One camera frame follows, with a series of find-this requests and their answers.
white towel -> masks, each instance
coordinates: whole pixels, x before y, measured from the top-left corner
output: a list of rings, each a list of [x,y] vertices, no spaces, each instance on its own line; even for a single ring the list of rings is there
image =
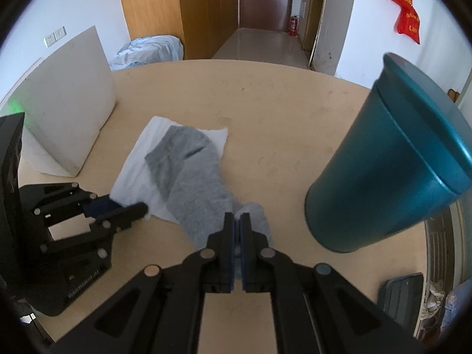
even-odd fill
[[[122,206],[144,202],[149,207],[148,217],[152,214],[167,221],[177,222],[167,210],[166,202],[162,199],[156,183],[152,180],[145,161],[146,155],[154,150],[172,125],[181,126],[168,118],[156,116],[151,119],[124,162],[113,185],[110,198]],[[228,129],[199,130],[215,144],[221,159],[228,137]]]

light switch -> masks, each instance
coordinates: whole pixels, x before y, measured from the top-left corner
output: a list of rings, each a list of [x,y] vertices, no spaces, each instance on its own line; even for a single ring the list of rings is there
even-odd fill
[[[65,27],[61,26],[59,29],[57,29],[54,32],[54,37],[56,38],[56,41],[59,41],[62,39],[67,33],[65,32]]]
[[[56,43],[56,38],[54,37],[53,33],[51,33],[50,35],[44,38],[44,44],[46,45],[46,48],[49,48],[51,45],[55,43]]]

round table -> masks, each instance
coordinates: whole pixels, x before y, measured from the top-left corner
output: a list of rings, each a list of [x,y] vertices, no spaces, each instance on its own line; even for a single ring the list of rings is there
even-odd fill
[[[373,301],[383,282],[426,273],[423,223],[349,254],[324,249],[305,223],[306,191],[341,143],[368,89],[309,70],[233,60],[159,63],[113,77],[117,105],[75,179],[83,189],[110,192],[154,115],[201,129],[227,127],[223,181],[240,201],[264,207],[276,249],[297,263],[329,263]],[[22,161],[19,181],[70,179],[37,173]],[[56,229],[71,233],[62,225]],[[40,321],[57,340],[146,265],[179,264],[191,252],[179,225],[156,217],[139,221],[115,236],[112,268],[61,315],[40,316]],[[240,285],[231,295],[207,295],[199,350],[277,352],[270,296],[243,293]]]

fire extinguisher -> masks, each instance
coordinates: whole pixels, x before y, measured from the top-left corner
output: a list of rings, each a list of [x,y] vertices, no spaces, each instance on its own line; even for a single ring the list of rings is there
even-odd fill
[[[289,35],[292,37],[296,36],[296,28],[298,26],[298,16],[292,16],[290,18],[290,30]]]

tiled floor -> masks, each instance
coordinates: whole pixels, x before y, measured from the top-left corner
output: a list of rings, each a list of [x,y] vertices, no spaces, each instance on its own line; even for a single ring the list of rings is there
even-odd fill
[[[270,30],[240,28],[213,58],[278,63],[307,69],[308,60],[297,37]]]

